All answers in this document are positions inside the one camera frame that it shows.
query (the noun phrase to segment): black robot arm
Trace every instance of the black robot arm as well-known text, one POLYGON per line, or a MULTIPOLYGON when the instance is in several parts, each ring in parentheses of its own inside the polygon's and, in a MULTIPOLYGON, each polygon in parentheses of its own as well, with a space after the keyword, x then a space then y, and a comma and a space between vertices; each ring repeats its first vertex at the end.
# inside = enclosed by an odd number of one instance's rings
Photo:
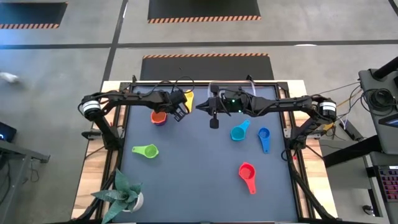
POLYGON ((242 90, 241 87, 231 86, 220 89, 212 85, 212 97, 196 108, 206 111, 213 116, 210 120, 211 128, 218 128, 218 113, 244 113, 251 117, 264 116, 270 112, 303 111, 310 116, 301 127, 292 128, 288 139, 289 148, 304 149, 307 136, 322 124, 336 121, 336 103, 320 95, 302 96, 295 98, 268 100, 254 96, 242 90))
POLYGON ((187 102, 187 98, 182 90, 178 89, 171 93, 163 90, 150 91, 148 93, 125 93, 119 91, 109 91, 107 93, 94 93, 85 96, 79 108, 83 110, 83 115, 89 121, 93 121, 102 132, 104 146, 106 149, 118 150, 121 148, 121 138, 114 126, 110 126, 105 115, 115 106, 146 106, 153 109, 156 113, 166 112, 174 115, 180 121, 187 113, 181 108, 181 104, 187 102))

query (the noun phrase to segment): gray table surface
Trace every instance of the gray table surface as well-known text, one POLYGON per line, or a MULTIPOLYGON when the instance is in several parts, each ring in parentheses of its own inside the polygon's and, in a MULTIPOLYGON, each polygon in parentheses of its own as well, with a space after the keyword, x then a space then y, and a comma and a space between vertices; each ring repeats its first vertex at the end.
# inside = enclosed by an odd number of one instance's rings
MULTIPOLYGON (((393 79, 397 76, 398 72, 392 73, 387 76, 386 80, 379 82, 371 76, 369 71, 360 71, 359 79, 361 80, 361 87, 363 91, 369 89, 387 88, 391 91, 392 95, 398 97, 398 88, 395 86, 393 79)), ((375 111, 375 113, 384 114, 380 111, 375 111)), ((372 120, 374 127, 376 128, 377 135, 379 136, 381 147, 383 151, 387 154, 398 154, 398 144, 397 144, 397 134, 398 128, 386 126, 379 124, 379 120, 385 117, 397 114, 398 112, 394 110, 386 116, 378 116, 372 114, 372 120)))
MULTIPOLYGON (((135 91, 151 89, 139 86, 135 91)), ((274 87, 256 91, 257 96, 275 99, 274 87)), ((196 87, 194 93, 194 105, 207 99, 207 87, 196 87)), ((279 113, 259 118, 221 114, 220 128, 210 129, 211 117, 196 109, 179 123, 169 116, 160 127, 150 123, 150 112, 146 107, 131 107, 121 164, 131 184, 144 183, 144 205, 137 212, 120 213, 114 222, 297 220, 289 170, 280 158, 284 141, 279 113), (251 121, 246 139, 232 141, 231 128, 245 119, 251 121), (257 136, 263 126, 271 132, 270 154, 263 153, 257 136), (155 159, 131 152, 133 146, 148 144, 159 149, 155 159), (256 168, 255 195, 238 175, 243 162, 256 168)))

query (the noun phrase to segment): green measuring cup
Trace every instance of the green measuring cup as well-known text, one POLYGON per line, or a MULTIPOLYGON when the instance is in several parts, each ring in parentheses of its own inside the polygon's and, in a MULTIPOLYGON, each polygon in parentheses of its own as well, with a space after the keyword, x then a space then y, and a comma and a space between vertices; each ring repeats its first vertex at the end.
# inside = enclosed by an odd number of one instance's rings
POLYGON ((159 154, 159 150, 157 150, 154 144, 148 146, 134 146, 131 151, 141 154, 148 159, 153 159, 159 154))

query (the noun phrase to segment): teal measuring cup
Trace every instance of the teal measuring cup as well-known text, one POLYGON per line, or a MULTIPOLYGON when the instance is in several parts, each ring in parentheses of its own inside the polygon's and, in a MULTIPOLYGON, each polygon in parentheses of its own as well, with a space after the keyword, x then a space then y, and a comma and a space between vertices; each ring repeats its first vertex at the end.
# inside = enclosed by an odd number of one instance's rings
POLYGON ((234 141, 242 141, 246 137, 246 130, 250 125, 249 120, 245 120, 242 124, 235 126, 231 130, 231 139, 234 141))

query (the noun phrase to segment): blue measuring cup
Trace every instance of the blue measuring cup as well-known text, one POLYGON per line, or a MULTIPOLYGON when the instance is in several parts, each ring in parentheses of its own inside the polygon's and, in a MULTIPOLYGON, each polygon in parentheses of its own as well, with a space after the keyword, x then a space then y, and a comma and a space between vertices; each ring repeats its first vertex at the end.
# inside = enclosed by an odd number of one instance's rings
POLYGON ((242 124, 235 126, 231 130, 231 139, 234 141, 242 141, 246 137, 246 130, 250 125, 249 120, 245 120, 242 124))
POLYGON ((262 151, 266 154, 269 153, 269 137, 271 133, 267 128, 260 128, 259 130, 259 137, 262 144, 262 151))

